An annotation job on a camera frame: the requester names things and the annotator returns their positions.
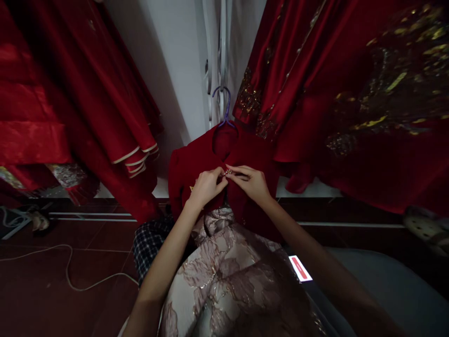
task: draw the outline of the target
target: clothes hanger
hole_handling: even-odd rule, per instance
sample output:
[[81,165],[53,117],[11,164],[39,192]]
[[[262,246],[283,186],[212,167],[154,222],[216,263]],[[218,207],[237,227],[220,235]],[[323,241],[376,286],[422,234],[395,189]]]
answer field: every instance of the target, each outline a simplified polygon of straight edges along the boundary
[[[229,106],[231,105],[231,92],[229,91],[229,89],[227,87],[223,87],[224,89],[226,89],[226,91],[228,92],[228,105],[226,106],[226,113],[224,115],[223,118],[223,122],[221,122],[218,127],[223,126],[225,123],[229,124],[230,126],[232,126],[235,129],[235,125],[232,124],[231,122],[229,122]],[[214,90],[214,93],[212,94],[212,97],[214,97],[215,93],[217,92],[217,90],[220,89],[220,87],[217,87]]]

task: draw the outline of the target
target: woman's left hand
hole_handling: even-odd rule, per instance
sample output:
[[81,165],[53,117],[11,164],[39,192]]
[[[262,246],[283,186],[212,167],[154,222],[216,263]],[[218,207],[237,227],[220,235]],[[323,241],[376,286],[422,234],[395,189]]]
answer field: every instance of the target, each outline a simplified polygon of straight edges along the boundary
[[[218,177],[223,176],[219,184]],[[193,207],[202,209],[209,201],[215,198],[228,184],[225,177],[225,171],[221,167],[217,167],[212,171],[204,171],[200,173],[196,180],[193,191],[188,199]]]

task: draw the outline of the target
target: plaid fabric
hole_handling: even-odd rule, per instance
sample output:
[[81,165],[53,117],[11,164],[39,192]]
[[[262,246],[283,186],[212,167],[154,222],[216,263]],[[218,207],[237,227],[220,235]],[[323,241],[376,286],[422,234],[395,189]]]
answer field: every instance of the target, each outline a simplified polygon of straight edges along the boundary
[[173,215],[142,224],[134,236],[133,253],[136,270],[139,274],[139,287],[150,269],[160,247],[174,226]]

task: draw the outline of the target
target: red jacket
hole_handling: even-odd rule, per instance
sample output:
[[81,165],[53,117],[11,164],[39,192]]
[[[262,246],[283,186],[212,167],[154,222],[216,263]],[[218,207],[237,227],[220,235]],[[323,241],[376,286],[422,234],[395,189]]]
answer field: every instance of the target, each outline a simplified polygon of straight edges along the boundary
[[[201,172],[216,169],[221,166],[227,170],[225,164],[232,166],[247,165],[263,171],[271,196],[275,197],[279,173],[275,163],[271,160],[273,150],[270,142],[243,131],[238,125],[238,139],[227,158],[222,161],[213,151],[213,140],[223,141],[224,138],[216,137],[214,132],[217,126],[207,131],[203,136],[194,140],[189,145],[174,150],[170,160],[168,174],[168,193],[172,205],[175,220],[178,219],[182,208],[190,197],[190,186],[195,185],[195,180]],[[200,214],[210,212],[223,205],[225,193],[228,195],[235,219],[241,225],[263,237],[276,242],[282,241],[281,234],[264,211],[253,202],[246,193],[229,180],[228,186],[223,192],[212,199]]]

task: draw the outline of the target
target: floral brocade dress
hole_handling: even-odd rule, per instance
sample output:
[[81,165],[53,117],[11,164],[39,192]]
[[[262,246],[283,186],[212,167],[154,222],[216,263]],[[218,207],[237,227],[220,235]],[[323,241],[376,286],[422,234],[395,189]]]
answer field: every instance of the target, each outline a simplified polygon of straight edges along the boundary
[[176,273],[160,336],[324,336],[286,252],[234,220],[230,208],[201,217],[198,248]]

